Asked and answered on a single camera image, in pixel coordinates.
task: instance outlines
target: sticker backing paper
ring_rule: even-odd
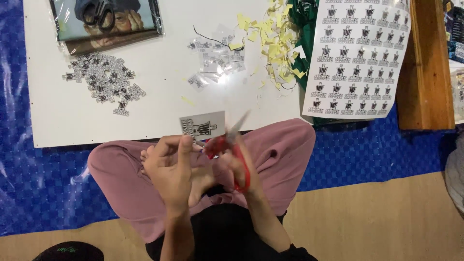
[[[321,0],[303,114],[386,117],[410,28],[409,0]]]

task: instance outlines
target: black scissors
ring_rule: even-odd
[[[111,15],[111,22],[103,26],[106,16]],[[88,26],[98,24],[100,31],[109,33],[115,25],[115,13],[112,4],[108,0],[91,0],[84,8],[82,21]]]

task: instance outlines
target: red scissors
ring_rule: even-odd
[[[242,162],[243,167],[245,168],[245,186],[241,188],[237,180],[234,180],[235,190],[240,193],[246,192],[250,187],[250,170],[246,165],[245,158],[243,158],[240,146],[235,143],[235,138],[237,137],[237,133],[242,127],[246,118],[248,117],[248,114],[250,114],[250,111],[247,111],[226,134],[206,140],[208,143],[208,150],[206,151],[206,154],[208,155],[209,159],[214,158],[214,156],[220,152],[225,151],[226,149],[231,149],[232,154]]]

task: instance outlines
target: green fabric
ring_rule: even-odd
[[[316,33],[317,7],[319,0],[289,0],[289,4],[293,4],[290,9],[289,16],[293,23],[298,27],[300,39],[295,44],[295,47],[302,46],[306,58],[301,58],[300,55],[292,64],[292,69],[298,69],[300,72],[306,72],[311,64],[311,56],[314,48],[314,35]],[[308,85],[308,75],[296,78],[296,82],[306,91]],[[327,119],[313,117],[314,125],[327,124],[338,119]]]

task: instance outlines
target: black wire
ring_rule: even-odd
[[[293,89],[293,88],[296,86],[296,80],[295,80],[295,85],[293,85],[293,87],[291,87],[291,88],[289,88],[289,89],[285,88],[285,87],[282,85],[282,83],[280,83],[280,86],[282,86],[282,88],[284,88],[284,89],[286,89],[286,90],[291,90],[291,89]]]
[[[195,26],[193,26],[193,30],[194,30],[195,33],[197,33],[197,35],[199,35],[199,36],[202,36],[202,37],[204,37],[204,38],[206,38],[206,39],[209,39],[209,40],[211,40],[211,41],[218,42],[218,43],[220,43],[220,44],[222,44],[222,45],[224,45],[224,46],[229,47],[228,45],[225,45],[225,44],[223,44],[222,42],[219,42],[218,40],[214,40],[214,39],[208,38],[208,37],[204,36],[203,34],[198,33],[197,30],[195,29]],[[240,47],[240,48],[237,48],[237,49],[234,49],[234,50],[240,50],[240,51],[242,51],[242,50],[243,50],[243,47]]]

